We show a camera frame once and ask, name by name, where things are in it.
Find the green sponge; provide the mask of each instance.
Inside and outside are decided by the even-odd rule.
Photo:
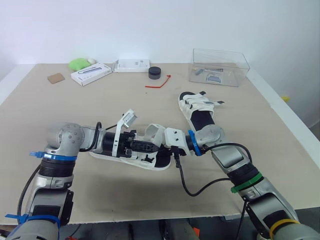
[[[76,72],[86,67],[89,67],[90,65],[91,63],[84,58],[77,58],[69,62],[69,68]]]

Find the black round container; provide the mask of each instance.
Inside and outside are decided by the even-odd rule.
[[[161,68],[157,66],[152,66],[149,68],[149,78],[156,80],[159,79],[161,75]]]

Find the beige table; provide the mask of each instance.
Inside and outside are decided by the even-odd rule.
[[[215,110],[215,122],[230,141],[249,148],[254,165],[267,176],[295,209],[320,206],[320,170],[271,109],[257,89],[245,80],[240,87],[188,81],[186,64],[158,64],[161,80],[145,73],[113,73],[85,87],[70,79],[66,64],[38,64],[0,106],[1,195],[0,224],[15,214],[18,198],[40,159],[46,129],[55,122],[104,127],[117,122],[129,108],[138,116],[132,126],[143,134],[149,123],[189,129],[178,107],[181,92],[207,92],[213,101],[225,101]],[[62,73],[66,80],[51,84],[47,76]],[[171,79],[160,89],[165,75]],[[207,182],[225,177],[207,153],[182,157],[187,186],[197,191]],[[232,194],[230,182],[220,182],[198,197],[188,196],[175,164],[150,171],[80,153],[74,169],[74,205],[71,223],[166,219],[238,214],[243,201]]]

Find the blue zip tie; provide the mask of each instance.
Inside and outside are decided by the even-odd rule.
[[[197,144],[197,141],[196,141],[196,138],[195,138],[195,133],[192,130],[189,130],[188,134],[190,135],[191,141],[193,143],[195,155],[201,156],[202,154],[201,154],[200,149],[198,147],[198,144]]]
[[[77,156],[62,156],[62,155],[53,155],[46,153],[44,151],[32,151],[29,154],[30,156],[35,156],[36,158],[46,158],[46,159],[53,159],[59,161],[75,161]]]
[[[5,215],[5,217],[10,218],[10,219],[18,219],[20,224],[24,224],[25,222],[31,221],[31,220],[51,220],[57,224],[58,229],[60,228],[59,218],[57,218],[56,216],[52,216],[52,215],[29,216],[28,214],[23,214],[22,216],[18,216],[18,215],[13,215],[13,214],[7,214],[7,215]]]

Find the orange part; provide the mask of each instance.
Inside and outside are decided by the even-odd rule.
[[[200,229],[199,229],[199,228],[196,228],[196,227],[193,227],[192,229],[193,229],[193,231],[195,232],[195,235],[196,235],[197,237],[199,237],[199,235],[200,235]]]
[[[68,236],[64,240],[78,240],[78,238],[75,238],[75,237],[72,237],[72,236]]]

